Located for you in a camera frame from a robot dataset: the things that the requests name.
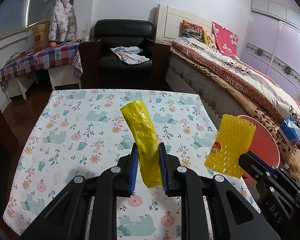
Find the headboard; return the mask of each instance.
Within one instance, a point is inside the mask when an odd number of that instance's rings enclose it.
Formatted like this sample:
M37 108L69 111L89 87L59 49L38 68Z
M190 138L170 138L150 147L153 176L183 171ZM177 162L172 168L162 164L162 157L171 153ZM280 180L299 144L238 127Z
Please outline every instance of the headboard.
M212 33L212 21L169 5L159 4L154 23L157 29L156 39L171 41L180 37L183 20L202 26L204 30Z

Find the tissue box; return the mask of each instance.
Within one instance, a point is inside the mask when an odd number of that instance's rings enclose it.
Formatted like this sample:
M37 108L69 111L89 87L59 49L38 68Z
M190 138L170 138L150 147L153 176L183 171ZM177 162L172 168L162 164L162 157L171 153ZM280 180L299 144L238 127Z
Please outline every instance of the tissue box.
M300 128L290 119L286 119L282 122L279 131L290 150L300 141Z

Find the checkered tablecloth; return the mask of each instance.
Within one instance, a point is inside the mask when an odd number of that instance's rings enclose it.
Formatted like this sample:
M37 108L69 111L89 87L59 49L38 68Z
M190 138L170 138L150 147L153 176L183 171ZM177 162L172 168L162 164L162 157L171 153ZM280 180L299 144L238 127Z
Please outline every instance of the checkered tablecloth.
M22 57L0 69L0 82L31 71L72 64L78 47L78 42L66 42L59 44L54 49L47 48L33 55Z

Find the mattress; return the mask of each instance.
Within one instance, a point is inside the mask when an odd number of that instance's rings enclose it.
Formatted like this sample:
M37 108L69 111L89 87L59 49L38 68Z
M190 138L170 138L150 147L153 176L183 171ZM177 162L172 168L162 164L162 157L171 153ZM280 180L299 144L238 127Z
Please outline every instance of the mattress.
M166 81L174 91L184 92L180 91L178 80L173 74L177 75L188 84L194 93L197 93L208 107L213 110L214 114L218 115L219 120L211 118L217 129L220 126L220 121L224 114L231 114L234 116L240 114L247 115L245 110L242 109L242 107L231 97L231 94L224 88L220 87L211 78L202 75L197 69L193 68L182 59L171 54Z

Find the yellow foam mesh sleeve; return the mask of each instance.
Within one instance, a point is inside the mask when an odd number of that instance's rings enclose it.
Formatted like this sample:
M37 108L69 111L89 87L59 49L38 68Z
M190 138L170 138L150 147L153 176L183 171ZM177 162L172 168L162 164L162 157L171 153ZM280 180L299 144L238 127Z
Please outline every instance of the yellow foam mesh sleeve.
M157 135L148 109L143 101L136 100L123 106L121 113L138 146L140 172L144 184L148 188L161 185Z
M241 178L243 169L238 159L248 151L256 126L251 122L224 114L220 129L204 165L212 171Z

